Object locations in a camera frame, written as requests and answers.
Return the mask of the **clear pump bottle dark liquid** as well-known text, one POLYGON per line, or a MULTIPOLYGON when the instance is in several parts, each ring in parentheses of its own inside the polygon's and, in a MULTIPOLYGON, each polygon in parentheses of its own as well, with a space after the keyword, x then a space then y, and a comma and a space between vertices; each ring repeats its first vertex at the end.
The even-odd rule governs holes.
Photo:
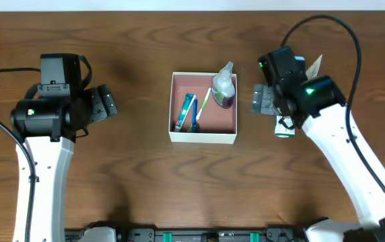
POLYGON ((233 65, 233 62, 229 62, 213 78, 213 86, 211 88, 213 99, 224 109, 232 106, 236 94, 232 81, 233 65))

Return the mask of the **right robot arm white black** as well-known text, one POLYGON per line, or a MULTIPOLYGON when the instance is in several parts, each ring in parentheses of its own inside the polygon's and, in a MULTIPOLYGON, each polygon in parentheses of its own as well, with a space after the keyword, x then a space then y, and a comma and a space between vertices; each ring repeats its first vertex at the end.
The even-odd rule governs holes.
POLYGON ((385 241, 385 168, 360 133, 347 101, 327 75, 312 77, 305 60, 284 46, 258 58, 266 78, 252 109, 275 117, 283 136, 299 128, 322 151, 346 189, 357 223, 322 218, 305 241, 385 241))

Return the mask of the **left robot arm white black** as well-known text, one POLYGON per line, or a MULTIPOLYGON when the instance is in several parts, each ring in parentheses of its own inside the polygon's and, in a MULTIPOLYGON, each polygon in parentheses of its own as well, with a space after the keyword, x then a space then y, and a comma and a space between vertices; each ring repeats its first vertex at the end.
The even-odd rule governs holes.
POLYGON ((11 111, 18 139, 18 199, 14 241, 65 240, 65 188, 78 131, 118 113, 107 85, 90 87, 92 73, 77 54, 41 54, 41 81, 11 111))

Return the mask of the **blue disposable razor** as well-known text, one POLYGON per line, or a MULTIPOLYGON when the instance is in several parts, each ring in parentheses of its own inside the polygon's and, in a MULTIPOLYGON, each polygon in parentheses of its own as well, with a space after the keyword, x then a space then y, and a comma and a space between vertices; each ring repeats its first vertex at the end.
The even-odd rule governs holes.
POLYGON ((197 132, 197 109, 198 109, 198 100, 195 99, 193 102, 193 113, 192 113, 192 122, 190 125, 190 132, 197 132))

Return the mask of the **green white toothpaste tube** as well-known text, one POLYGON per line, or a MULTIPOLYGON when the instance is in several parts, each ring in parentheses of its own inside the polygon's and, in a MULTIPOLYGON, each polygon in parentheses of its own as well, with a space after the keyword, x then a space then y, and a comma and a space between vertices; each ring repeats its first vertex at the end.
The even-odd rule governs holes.
POLYGON ((195 99, 196 99, 196 95, 194 95, 194 94, 187 93, 185 95, 185 99, 183 101, 180 113, 178 115, 177 122, 174 126, 174 132, 180 132, 181 131, 183 124, 184 124, 184 121, 185 121, 185 119, 189 113, 190 107, 192 106, 195 99))

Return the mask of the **white patterned squeeze tube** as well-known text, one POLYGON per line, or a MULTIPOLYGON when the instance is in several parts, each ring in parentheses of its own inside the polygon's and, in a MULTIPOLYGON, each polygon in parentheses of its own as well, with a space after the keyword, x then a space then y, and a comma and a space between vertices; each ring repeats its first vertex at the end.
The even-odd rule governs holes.
POLYGON ((306 77, 307 79, 313 79, 317 76, 320 64, 322 60, 322 55, 320 55, 313 63, 312 65, 306 70, 306 77))

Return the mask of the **green white toothbrush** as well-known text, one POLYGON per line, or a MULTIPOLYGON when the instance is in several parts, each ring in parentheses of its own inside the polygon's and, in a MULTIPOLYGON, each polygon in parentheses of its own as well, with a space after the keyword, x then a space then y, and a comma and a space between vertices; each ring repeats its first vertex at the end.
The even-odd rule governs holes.
POLYGON ((202 103, 202 106, 201 106, 200 110, 197 112, 197 132, 199 131, 198 120, 200 119, 201 114, 202 114, 202 111, 203 111, 204 107, 205 107, 206 104, 207 104, 207 101, 208 101, 208 99, 209 99, 210 93, 211 93, 211 88, 208 89, 207 94, 206 94, 206 96, 205 96, 205 99, 204 99, 204 101, 203 101, 203 103, 202 103))

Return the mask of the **small green white carton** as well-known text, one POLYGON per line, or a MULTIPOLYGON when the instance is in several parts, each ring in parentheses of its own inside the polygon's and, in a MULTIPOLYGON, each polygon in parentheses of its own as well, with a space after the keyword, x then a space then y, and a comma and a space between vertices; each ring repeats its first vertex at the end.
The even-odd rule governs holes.
POLYGON ((293 125, 293 122, 289 116, 275 116, 275 127, 274 127, 274 134, 276 137, 279 138, 290 138, 295 136, 295 130, 294 129, 288 129, 284 127, 279 121, 283 120, 286 126, 290 127, 293 125))

